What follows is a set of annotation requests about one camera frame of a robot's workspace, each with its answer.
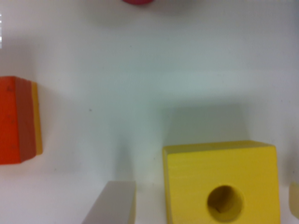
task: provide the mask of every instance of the toy block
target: toy block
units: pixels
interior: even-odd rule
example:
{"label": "toy block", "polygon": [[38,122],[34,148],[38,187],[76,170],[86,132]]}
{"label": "toy block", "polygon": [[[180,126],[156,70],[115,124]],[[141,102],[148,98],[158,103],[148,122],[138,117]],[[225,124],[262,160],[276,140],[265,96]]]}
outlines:
{"label": "toy block", "polygon": [[168,224],[278,224],[276,148],[253,141],[164,147]]}
{"label": "toy block", "polygon": [[40,154],[37,84],[0,77],[0,164],[21,163]]}
{"label": "toy block", "polygon": [[109,181],[83,224],[134,224],[136,183]]}
{"label": "toy block", "polygon": [[299,218],[299,185],[295,182],[289,188],[289,207],[292,215]]}

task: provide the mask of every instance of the hole in block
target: hole in block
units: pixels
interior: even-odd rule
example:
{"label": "hole in block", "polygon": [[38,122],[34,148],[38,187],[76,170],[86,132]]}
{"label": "hole in block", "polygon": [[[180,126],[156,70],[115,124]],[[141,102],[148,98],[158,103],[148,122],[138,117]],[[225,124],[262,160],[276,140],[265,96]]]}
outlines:
{"label": "hole in block", "polygon": [[213,189],[207,199],[210,215],[219,222],[235,220],[242,211],[242,197],[230,186],[220,186]]}

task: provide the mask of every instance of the orange wooden block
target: orange wooden block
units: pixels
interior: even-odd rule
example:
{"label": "orange wooden block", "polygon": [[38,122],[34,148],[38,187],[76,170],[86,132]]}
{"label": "orange wooden block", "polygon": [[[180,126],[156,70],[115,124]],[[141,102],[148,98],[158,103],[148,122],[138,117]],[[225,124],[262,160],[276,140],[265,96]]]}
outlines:
{"label": "orange wooden block", "polygon": [[41,153],[36,83],[0,77],[0,164],[21,163]]}

